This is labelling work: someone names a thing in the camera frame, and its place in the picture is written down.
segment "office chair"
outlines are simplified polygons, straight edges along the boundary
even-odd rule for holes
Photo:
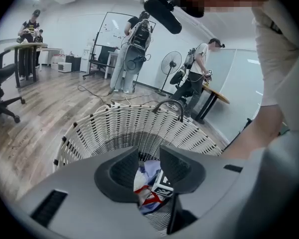
[[[109,51],[114,52],[115,50],[116,48],[113,47],[102,46],[100,55],[97,60],[94,58],[95,54],[92,54],[92,58],[89,60],[89,62],[91,64],[97,65],[98,70],[90,71],[89,74],[83,75],[83,80],[85,80],[86,76],[95,75],[95,73],[99,72],[100,69],[106,70],[106,67],[115,68],[114,66],[107,65],[110,56]]]
[[[16,70],[16,64],[10,64],[10,65],[7,65],[4,68],[2,68],[2,58],[8,52],[10,52],[10,51],[7,50],[0,54],[0,114],[7,114],[8,116],[11,116],[14,118],[15,123],[19,123],[20,122],[19,116],[16,116],[13,112],[9,111],[7,109],[7,106],[18,101],[18,100],[21,100],[21,103],[25,104],[25,100],[22,99],[22,97],[12,98],[12,99],[9,99],[6,101],[1,100],[1,97],[3,97],[3,95],[4,95],[4,92],[1,88],[1,84],[6,79],[8,79],[12,74],[14,74],[15,70]]]

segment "wooden floor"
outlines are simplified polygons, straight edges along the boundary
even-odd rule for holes
[[[3,100],[22,96],[26,104],[16,102],[8,108],[20,116],[15,124],[13,118],[0,116],[0,193],[9,201],[19,199],[31,187],[52,173],[52,161],[57,148],[71,124],[94,113],[102,101],[88,92],[78,91],[83,85],[98,95],[107,95],[110,79],[101,76],[87,77],[84,73],[59,73],[49,67],[39,72],[39,81],[22,89],[15,88],[15,78],[4,82]],[[152,94],[153,90],[137,85],[134,96]],[[103,100],[124,99],[126,94],[113,93]],[[133,104],[166,99],[157,94],[131,100]],[[219,146],[221,140],[213,135],[210,128],[198,125]]]

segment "black office chair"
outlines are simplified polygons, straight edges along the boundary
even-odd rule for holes
[[[1,88],[1,84],[7,79],[9,78],[12,74],[15,73],[16,70],[16,64],[11,64],[11,65],[7,65],[4,68],[2,68],[2,58],[5,54],[7,54],[9,51],[5,51],[3,53],[0,54],[0,114],[7,114],[11,117],[14,118],[14,121],[16,123],[20,122],[20,118],[19,116],[16,116],[13,112],[9,111],[6,107],[18,100],[21,100],[22,104],[25,104],[25,100],[22,99],[22,97],[18,97],[18,98],[12,98],[6,101],[2,101],[1,97],[3,97],[4,92]]]

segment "light gray pants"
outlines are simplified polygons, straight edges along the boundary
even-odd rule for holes
[[[118,55],[118,59],[116,61],[116,65],[114,68],[114,72],[111,77],[110,87],[111,89],[114,88],[116,90],[120,90],[122,88],[122,79],[123,79],[123,72],[124,72],[124,58],[128,49],[128,44],[125,43],[120,50]],[[123,84],[123,91],[130,90],[134,79],[134,74],[130,74],[126,72]]]

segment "white box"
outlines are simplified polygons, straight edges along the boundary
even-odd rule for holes
[[[67,63],[67,62],[59,62],[58,63],[59,72],[69,73],[72,70],[71,68],[72,68],[72,63]]]
[[[154,182],[154,185],[151,189],[156,194],[160,194],[164,197],[171,197],[173,194],[173,188],[169,183],[167,177],[164,175],[164,172],[160,170]]]

